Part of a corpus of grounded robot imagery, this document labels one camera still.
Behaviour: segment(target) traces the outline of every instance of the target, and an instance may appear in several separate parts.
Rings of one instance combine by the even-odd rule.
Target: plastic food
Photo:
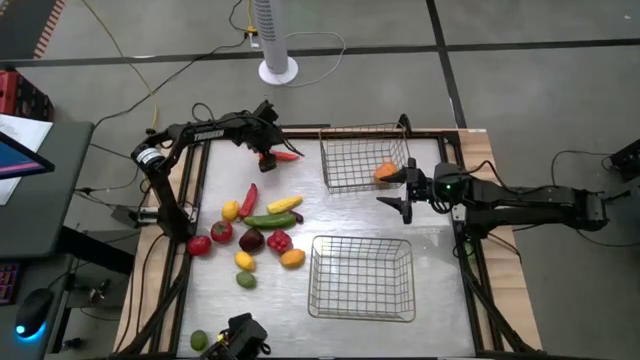
[[[284,254],[291,247],[291,236],[278,229],[267,238],[267,246],[278,254]]]
[[[290,213],[247,216],[244,223],[258,229],[284,229],[295,225],[296,217]]]
[[[236,282],[245,289],[253,289],[257,285],[256,277],[246,271],[236,275]]]
[[[222,218],[227,221],[233,221],[238,217],[240,205],[237,201],[227,201],[222,207]]]
[[[293,269],[302,266],[302,264],[304,264],[304,258],[304,251],[292,249],[280,256],[280,264],[288,269]]]
[[[221,220],[213,224],[211,227],[211,239],[221,244],[226,244],[231,241],[233,235],[233,227],[231,223],[225,220]]]
[[[398,168],[392,162],[385,162],[380,165],[374,174],[376,181],[380,181],[380,178],[395,174]]]
[[[243,251],[256,251],[264,245],[264,235],[258,229],[251,228],[242,235],[239,245]]]
[[[302,203],[302,196],[292,196],[280,199],[267,205],[267,212],[269,214],[279,214],[293,209],[294,207],[300,205],[300,203]]]
[[[244,271],[254,271],[256,269],[256,262],[253,257],[244,251],[238,251],[233,257],[236,265]]]
[[[284,151],[271,150],[271,154],[276,157],[277,161],[295,161],[300,159],[300,156],[293,153],[284,152]]]
[[[207,333],[202,330],[196,330],[191,334],[191,348],[195,351],[202,351],[209,345]]]
[[[304,224],[304,217],[300,213],[295,212],[293,210],[289,210],[289,213],[291,213],[291,215],[296,217],[296,222],[298,224]]]
[[[193,256],[207,255],[211,250],[208,236],[194,236],[187,241],[187,251]]]
[[[256,199],[258,198],[258,187],[256,184],[251,184],[249,186],[249,191],[247,191],[247,196],[244,198],[244,203],[238,212],[238,215],[241,218],[245,218],[251,215],[251,210],[253,210],[253,205],[256,203]]]

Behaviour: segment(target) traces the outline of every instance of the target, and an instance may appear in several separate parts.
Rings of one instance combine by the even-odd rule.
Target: red tomato
[[[233,227],[231,223],[225,220],[221,220],[211,226],[211,239],[221,244],[231,241],[231,235],[233,235]]]
[[[202,256],[211,250],[211,240],[208,236],[194,236],[187,242],[187,251],[193,256]]]

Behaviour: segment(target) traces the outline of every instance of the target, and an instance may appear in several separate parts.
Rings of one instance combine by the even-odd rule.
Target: keyboard
[[[18,263],[0,263],[0,306],[15,304],[19,269]]]

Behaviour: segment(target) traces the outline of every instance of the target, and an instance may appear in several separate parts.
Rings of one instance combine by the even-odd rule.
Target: green cucumber
[[[282,229],[293,226],[296,223],[296,217],[289,213],[247,216],[244,218],[244,223],[258,229]]]

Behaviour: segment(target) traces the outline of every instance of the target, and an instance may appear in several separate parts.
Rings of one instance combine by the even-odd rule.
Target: paper
[[[34,152],[38,151],[52,125],[50,122],[0,114],[0,131]],[[0,180],[1,206],[7,204],[13,190],[18,186],[20,179],[21,178]]]

